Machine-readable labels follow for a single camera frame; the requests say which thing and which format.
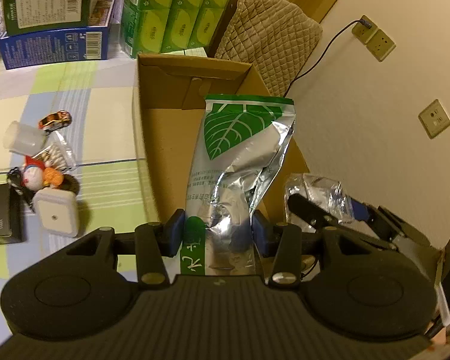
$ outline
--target plastic cup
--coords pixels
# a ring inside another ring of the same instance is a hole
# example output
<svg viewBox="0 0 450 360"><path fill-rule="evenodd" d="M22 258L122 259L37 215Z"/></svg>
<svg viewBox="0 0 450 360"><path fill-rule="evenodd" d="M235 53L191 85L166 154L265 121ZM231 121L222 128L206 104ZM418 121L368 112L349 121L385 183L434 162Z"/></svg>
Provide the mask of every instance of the plastic cup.
<svg viewBox="0 0 450 360"><path fill-rule="evenodd" d="M14 120L5 131L3 147L11 152L32 157L42 150L45 139L44 131Z"/></svg>

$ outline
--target beige wall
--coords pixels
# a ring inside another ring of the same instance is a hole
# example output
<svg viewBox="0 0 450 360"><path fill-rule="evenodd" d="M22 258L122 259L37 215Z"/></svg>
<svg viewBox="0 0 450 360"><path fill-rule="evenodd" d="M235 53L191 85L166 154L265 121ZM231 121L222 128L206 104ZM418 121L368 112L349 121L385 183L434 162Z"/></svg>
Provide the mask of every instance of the beige wall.
<svg viewBox="0 0 450 360"><path fill-rule="evenodd" d="M342 27L366 14L397 47L378 62L350 31L289 92L296 141L311 171L343 181L443 247L450 237L450 127L435 139L419 112L439 98L450 116L450 0L338 0L309 67Z"/></svg>

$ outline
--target toy car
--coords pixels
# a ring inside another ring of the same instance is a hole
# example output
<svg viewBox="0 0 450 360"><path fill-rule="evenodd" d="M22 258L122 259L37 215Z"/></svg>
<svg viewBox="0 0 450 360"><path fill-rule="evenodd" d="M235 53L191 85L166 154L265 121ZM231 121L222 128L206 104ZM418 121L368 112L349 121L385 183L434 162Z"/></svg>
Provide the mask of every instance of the toy car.
<svg viewBox="0 0 450 360"><path fill-rule="evenodd" d="M45 131L45 135L49 135L52 131L69 126L72 123L72 116L68 111L57 111L44 117L38 123L38 128Z"/></svg>

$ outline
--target orange toy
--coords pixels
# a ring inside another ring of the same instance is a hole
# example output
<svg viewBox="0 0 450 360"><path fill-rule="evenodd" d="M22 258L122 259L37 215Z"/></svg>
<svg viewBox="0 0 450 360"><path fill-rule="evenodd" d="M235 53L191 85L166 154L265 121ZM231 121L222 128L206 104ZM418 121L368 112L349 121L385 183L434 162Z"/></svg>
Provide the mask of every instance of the orange toy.
<svg viewBox="0 0 450 360"><path fill-rule="evenodd" d="M52 185L53 187L58 187L63 183L63 174L59 170L54 168L45 168L43 171L43 185L48 187Z"/></svg>

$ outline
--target blue box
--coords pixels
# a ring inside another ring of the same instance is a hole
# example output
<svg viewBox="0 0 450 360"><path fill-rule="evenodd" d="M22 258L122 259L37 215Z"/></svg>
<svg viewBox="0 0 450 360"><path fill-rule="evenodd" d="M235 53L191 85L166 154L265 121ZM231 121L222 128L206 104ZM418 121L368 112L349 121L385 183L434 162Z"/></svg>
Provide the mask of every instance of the blue box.
<svg viewBox="0 0 450 360"><path fill-rule="evenodd" d="M115 0L98 0L87 27L5 34L0 39L5 68L107 59L114 4Z"/></svg>

